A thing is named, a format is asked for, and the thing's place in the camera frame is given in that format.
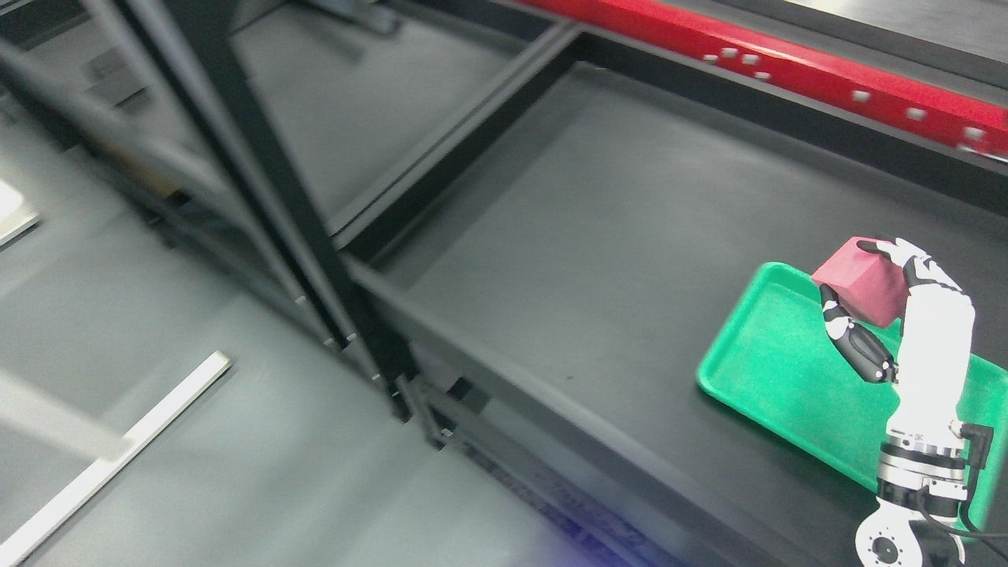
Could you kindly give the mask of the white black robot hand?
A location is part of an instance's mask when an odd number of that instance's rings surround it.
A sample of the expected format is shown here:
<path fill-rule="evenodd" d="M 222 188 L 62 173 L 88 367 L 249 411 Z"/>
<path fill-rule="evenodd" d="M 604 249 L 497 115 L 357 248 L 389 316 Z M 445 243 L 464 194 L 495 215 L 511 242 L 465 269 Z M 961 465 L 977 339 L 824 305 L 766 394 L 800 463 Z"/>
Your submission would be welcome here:
<path fill-rule="evenodd" d="M 903 270 L 910 291 L 904 314 L 886 328 L 872 326 L 817 284 L 829 341 L 865 383 L 892 385 L 898 405 L 886 423 L 889 438 L 964 449 L 957 408 L 971 359 L 973 301 L 917 244 L 870 239 L 859 247 Z"/>

